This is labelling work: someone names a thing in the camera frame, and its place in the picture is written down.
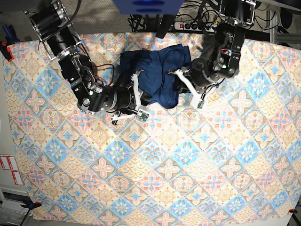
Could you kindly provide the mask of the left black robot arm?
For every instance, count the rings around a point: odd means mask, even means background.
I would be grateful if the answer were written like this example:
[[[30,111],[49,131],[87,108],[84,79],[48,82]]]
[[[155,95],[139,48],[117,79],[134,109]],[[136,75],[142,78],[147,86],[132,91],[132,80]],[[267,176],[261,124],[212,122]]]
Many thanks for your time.
[[[174,89],[179,93],[191,93],[190,105],[194,109],[203,107],[205,96],[213,87],[238,74],[246,33],[244,26],[253,23],[255,4],[254,0],[220,1],[219,15],[225,22],[215,28],[211,54],[172,72],[177,77]]]

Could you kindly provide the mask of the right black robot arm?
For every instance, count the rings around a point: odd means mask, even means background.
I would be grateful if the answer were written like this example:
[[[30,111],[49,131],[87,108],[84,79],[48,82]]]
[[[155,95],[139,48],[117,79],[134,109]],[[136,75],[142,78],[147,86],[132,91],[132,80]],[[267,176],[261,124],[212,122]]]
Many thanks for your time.
[[[40,3],[35,12],[26,10],[24,13],[48,57],[58,59],[62,76],[69,82],[83,113],[108,112],[113,124],[128,118],[141,123],[147,121],[151,110],[143,105],[143,91],[138,87],[141,68],[129,77],[127,85],[122,85],[127,79],[125,74],[120,75],[115,84],[105,85],[93,73],[90,57],[79,52],[81,39],[61,1]]]

